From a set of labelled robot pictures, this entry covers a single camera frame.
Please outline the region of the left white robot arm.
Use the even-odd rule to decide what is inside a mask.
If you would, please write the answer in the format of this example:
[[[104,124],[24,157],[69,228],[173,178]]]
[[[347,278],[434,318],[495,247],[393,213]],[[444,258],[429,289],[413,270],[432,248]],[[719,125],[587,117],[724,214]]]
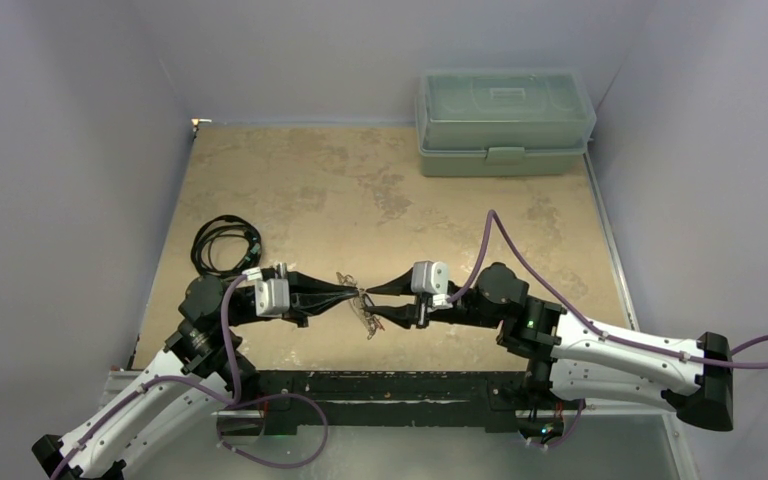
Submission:
[[[193,420],[221,410],[265,415],[275,404],[303,401],[264,387],[262,373],[238,352],[233,327],[287,320],[305,328],[310,317],[358,295],[355,287],[281,266],[199,276],[179,306],[181,322],[149,365],[90,419],[42,436],[32,453],[51,479],[122,479]]]

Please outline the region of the silver foot-shaped keyring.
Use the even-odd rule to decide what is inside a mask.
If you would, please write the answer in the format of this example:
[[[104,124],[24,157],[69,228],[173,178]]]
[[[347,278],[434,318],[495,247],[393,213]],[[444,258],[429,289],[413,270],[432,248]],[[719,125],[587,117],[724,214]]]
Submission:
[[[340,285],[358,290],[358,296],[350,300],[350,307],[365,327],[367,339],[371,340],[379,331],[384,330],[381,320],[375,314],[368,311],[368,308],[374,305],[371,297],[365,289],[358,285],[357,280],[352,275],[337,272],[336,277]]]

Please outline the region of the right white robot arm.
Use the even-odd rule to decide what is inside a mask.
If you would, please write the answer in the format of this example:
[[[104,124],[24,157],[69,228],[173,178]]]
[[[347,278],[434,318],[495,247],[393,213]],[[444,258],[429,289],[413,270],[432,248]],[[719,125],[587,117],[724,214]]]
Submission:
[[[630,332],[589,319],[530,295],[529,285],[506,265],[484,268],[461,297],[441,262],[418,262],[402,276],[368,289],[370,295],[410,296],[402,306],[369,306],[374,315],[410,329],[433,322],[493,329],[508,353],[527,360],[512,395],[531,410],[582,399],[639,403],[676,414],[691,426],[734,428],[733,373],[727,339],[697,339]]]

